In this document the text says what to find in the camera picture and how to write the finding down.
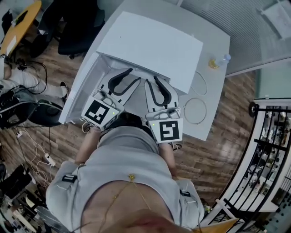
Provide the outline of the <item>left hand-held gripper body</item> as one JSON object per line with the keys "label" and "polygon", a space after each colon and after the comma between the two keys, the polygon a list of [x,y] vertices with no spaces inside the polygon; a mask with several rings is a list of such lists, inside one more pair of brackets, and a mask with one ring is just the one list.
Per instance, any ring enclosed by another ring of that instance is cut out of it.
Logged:
{"label": "left hand-held gripper body", "polygon": [[98,88],[94,95],[88,97],[81,116],[91,125],[104,131],[118,119],[124,110],[122,104]]}

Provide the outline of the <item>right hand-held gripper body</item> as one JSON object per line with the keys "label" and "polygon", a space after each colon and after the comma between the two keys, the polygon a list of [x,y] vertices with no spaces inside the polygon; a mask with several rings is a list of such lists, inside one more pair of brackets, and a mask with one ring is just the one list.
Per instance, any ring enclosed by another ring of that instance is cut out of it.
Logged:
{"label": "right hand-held gripper body", "polygon": [[158,144],[179,142],[183,136],[183,118],[181,109],[172,107],[148,113],[145,118]]}

